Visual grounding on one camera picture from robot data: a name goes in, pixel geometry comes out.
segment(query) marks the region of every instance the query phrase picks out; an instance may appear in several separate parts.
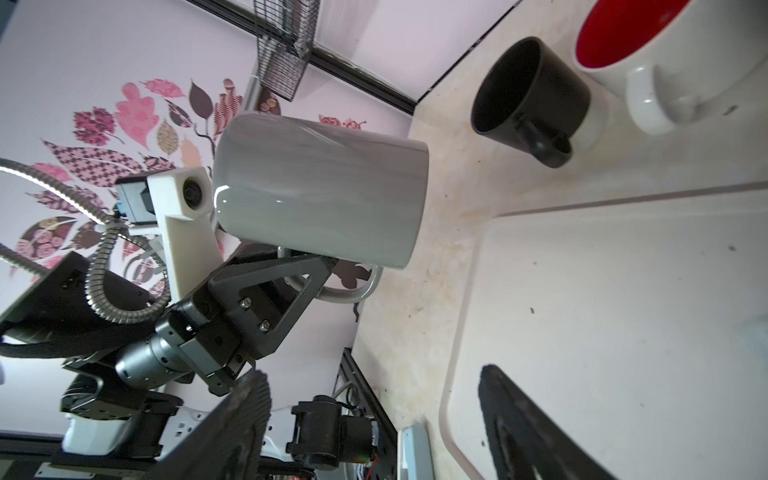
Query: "gray mug handle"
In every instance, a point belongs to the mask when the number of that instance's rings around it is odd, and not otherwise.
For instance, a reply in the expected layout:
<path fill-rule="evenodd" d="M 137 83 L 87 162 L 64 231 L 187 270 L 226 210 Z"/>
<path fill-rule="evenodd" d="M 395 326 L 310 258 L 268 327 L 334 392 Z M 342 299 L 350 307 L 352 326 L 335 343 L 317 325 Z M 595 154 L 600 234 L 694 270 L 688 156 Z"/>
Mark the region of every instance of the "gray mug handle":
<path fill-rule="evenodd" d="M 290 250 L 285 247 L 277 247 L 277 258 L 290 257 Z M 331 303 L 358 303 L 368 298 L 376 286 L 379 285 L 381 280 L 383 266 L 374 265 L 371 271 L 371 277 L 368 279 L 365 285 L 355 288 L 354 290 L 346 290 L 340 288 L 332 288 L 330 286 L 324 286 L 320 289 L 320 292 L 315 296 L 318 300 Z M 303 276 L 286 276 L 285 281 L 288 285 L 293 287 L 297 292 L 304 290 L 306 285 L 306 278 Z"/>

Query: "white mug handle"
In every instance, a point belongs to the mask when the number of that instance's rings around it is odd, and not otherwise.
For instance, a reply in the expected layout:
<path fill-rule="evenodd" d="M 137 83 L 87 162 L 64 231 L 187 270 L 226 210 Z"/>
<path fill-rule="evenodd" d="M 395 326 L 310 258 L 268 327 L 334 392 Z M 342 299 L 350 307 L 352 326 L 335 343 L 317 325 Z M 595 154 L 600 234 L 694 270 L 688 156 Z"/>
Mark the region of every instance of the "white mug handle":
<path fill-rule="evenodd" d="M 290 257 L 290 250 L 285 247 L 277 247 L 277 258 Z M 368 279 L 365 285 L 355 288 L 354 290 L 344 290 L 340 288 L 332 288 L 330 286 L 324 286 L 317 293 L 315 298 L 324 302 L 331 303 L 358 303 L 368 298 L 376 286 L 379 285 L 379 280 L 384 272 L 383 266 L 374 265 L 371 271 L 371 277 Z M 293 287 L 297 292 L 304 290 L 306 285 L 306 278 L 303 276 L 286 276 L 285 281 L 288 285 Z"/>
<path fill-rule="evenodd" d="M 632 120 L 645 133 L 668 134 L 677 128 L 664 111 L 656 92 L 653 65 L 635 68 L 627 75 L 626 102 Z"/>

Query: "countertop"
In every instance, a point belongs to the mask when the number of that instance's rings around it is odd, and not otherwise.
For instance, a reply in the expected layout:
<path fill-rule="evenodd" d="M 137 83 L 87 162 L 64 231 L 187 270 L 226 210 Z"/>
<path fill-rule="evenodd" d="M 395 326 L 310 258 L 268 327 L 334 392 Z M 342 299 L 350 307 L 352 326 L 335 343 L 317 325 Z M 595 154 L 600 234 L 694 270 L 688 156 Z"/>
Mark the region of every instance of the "countertop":
<path fill-rule="evenodd" d="M 768 180 L 766 62 L 705 105 L 700 121 L 664 136 L 643 134 L 626 107 L 606 94 L 609 128 L 591 152 L 558 170 L 472 131 L 475 93 L 498 57 L 517 40 L 536 35 L 573 65 L 578 26 L 593 3 L 523 0 L 415 111 L 409 136 L 430 150 L 419 239 L 410 264 L 384 272 L 366 301 L 353 355 L 396 428 L 415 422 L 427 427 L 440 480 L 466 477 L 441 439 L 440 400 L 472 249 L 488 220 Z"/>

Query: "white mug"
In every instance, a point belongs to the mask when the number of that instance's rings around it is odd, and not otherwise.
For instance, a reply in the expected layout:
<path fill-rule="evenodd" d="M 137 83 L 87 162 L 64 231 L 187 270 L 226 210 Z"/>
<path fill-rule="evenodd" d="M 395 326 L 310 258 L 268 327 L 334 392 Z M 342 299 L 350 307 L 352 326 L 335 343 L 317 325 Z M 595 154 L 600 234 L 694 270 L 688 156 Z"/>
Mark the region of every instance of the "white mug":
<path fill-rule="evenodd" d="M 574 63 L 623 99 L 643 131 L 666 134 L 766 54 L 768 0 L 598 0 Z"/>

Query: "silver metal cylinder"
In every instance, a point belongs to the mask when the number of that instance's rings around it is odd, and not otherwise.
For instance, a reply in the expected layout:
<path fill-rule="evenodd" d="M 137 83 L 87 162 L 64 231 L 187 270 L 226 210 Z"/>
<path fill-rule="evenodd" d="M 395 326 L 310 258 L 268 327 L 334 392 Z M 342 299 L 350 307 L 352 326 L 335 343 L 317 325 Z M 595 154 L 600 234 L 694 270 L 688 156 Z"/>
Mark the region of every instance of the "silver metal cylinder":
<path fill-rule="evenodd" d="M 123 382 L 145 390 L 165 385 L 191 370 L 157 334 L 122 349 L 114 368 Z"/>

